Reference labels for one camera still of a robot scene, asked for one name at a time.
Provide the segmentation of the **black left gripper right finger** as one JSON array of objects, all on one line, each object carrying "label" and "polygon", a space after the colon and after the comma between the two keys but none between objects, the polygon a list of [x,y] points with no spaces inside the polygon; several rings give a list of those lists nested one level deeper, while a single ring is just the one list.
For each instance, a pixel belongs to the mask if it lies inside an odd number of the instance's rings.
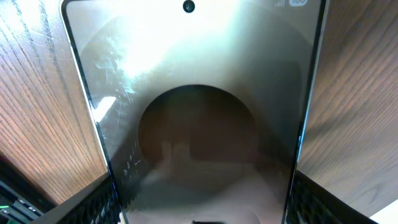
[{"label": "black left gripper right finger", "polygon": [[293,178],[284,223],[376,224],[299,171]]}]

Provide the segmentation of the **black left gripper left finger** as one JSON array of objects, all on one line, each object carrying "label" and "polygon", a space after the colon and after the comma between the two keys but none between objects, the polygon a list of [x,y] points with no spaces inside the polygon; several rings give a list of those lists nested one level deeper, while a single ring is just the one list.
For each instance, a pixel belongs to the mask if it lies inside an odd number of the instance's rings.
[{"label": "black left gripper left finger", "polygon": [[108,174],[51,209],[32,224],[117,224],[121,206]]}]

